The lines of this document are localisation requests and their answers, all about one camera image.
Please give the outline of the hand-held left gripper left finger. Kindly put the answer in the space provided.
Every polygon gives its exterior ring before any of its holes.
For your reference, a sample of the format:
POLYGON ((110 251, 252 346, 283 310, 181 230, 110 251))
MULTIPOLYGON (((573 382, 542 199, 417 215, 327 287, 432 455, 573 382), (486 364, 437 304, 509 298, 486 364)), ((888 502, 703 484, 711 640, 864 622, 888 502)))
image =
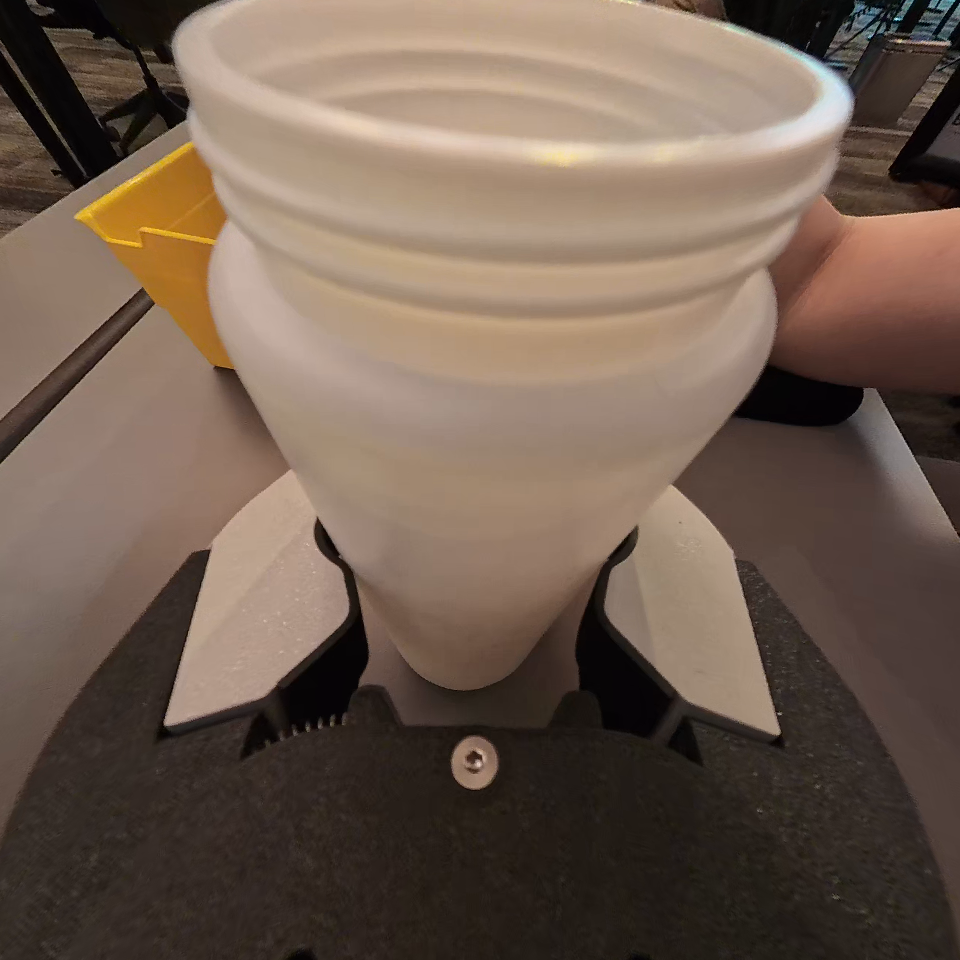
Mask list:
POLYGON ((354 574, 287 472, 210 546, 164 731, 253 717, 282 739, 342 722, 368 660, 354 574))

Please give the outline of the person's right forearm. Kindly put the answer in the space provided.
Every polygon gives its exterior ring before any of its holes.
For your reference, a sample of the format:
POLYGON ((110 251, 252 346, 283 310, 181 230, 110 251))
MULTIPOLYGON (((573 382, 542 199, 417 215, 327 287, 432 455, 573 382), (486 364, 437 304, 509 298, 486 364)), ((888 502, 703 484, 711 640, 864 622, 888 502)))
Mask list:
POLYGON ((959 210, 810 207, 769 269, 771 365, 846 387, 959 393, 959 210))

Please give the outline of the black framed sign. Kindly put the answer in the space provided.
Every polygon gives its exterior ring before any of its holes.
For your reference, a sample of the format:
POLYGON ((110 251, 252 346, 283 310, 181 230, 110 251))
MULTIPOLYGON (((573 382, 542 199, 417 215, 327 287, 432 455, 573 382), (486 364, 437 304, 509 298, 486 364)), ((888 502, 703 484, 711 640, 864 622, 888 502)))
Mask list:
POLYGON ((891 180, 959 189, 959 68, 889 168, 891 180))

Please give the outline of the black metal frame leg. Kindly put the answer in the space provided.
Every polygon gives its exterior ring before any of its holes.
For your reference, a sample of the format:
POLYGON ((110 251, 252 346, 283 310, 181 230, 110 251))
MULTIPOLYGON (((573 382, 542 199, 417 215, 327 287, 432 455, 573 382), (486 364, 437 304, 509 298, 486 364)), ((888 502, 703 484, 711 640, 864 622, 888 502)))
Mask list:
POLYGON ((25 1, 1 3, 2 90, 74 187, 121 158, 25 1))

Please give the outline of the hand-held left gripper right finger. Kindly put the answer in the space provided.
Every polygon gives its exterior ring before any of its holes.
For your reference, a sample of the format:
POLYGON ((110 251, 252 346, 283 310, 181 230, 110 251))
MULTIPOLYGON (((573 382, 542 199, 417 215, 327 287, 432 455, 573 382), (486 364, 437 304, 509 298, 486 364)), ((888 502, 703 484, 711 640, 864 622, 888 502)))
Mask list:
POLYGON ((687 722, 760 743, 781 736, 735 553, 676 486, 582 599, 579 685, 606 730, 654 743, 675 740, 687 722))

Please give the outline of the yellow plastic bin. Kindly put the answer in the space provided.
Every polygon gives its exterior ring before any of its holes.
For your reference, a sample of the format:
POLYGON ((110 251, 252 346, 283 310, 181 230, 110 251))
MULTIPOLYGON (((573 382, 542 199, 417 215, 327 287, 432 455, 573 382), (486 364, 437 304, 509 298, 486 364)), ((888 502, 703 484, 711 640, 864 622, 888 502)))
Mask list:
POLYGON ((209 300, 210 259, 227 216, 193 143, 78 211, 206 361, 232 370, 209 300))

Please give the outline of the black office chair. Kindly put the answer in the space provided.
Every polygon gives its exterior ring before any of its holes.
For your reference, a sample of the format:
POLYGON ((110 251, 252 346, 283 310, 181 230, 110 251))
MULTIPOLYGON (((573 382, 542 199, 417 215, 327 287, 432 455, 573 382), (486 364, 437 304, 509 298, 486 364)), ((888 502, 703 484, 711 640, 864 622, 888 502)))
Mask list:
POLYGON ((125 118, 129 120, 118 140, 118 149, 126 157, 154 119, 159 118, 167 129, 186 119, 188 98, 185 94, 165 91, 144 54, 152 51, 162 64, 171 65, 173 56, 169 44, 179 25, 197 6, 187 1, 97 1, 96 5, 115 40, 133 55, 143 79, 139 93, 100 117, 103 130, 108 134, 116 134, 111 124, 125 118))

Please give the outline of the white plastic bottle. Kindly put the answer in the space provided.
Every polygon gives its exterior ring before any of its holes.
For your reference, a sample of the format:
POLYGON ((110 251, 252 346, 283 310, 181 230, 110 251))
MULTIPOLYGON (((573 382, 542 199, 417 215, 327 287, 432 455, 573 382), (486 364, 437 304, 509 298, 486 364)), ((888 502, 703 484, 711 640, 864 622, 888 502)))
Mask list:
POLYGON ((512 674, 754 386, 853 99, 643 2, 222 2, 211 313, 404 660, 512 674))

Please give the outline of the grey waste bin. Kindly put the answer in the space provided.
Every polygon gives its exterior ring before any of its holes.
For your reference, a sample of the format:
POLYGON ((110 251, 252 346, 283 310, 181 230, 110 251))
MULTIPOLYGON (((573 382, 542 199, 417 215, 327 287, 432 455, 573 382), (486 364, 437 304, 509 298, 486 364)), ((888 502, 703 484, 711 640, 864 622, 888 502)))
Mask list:
POLYGON ((853 127, 894 128, 951 50, 949 41, 887 32, 872 39, 848 83, 853 127))

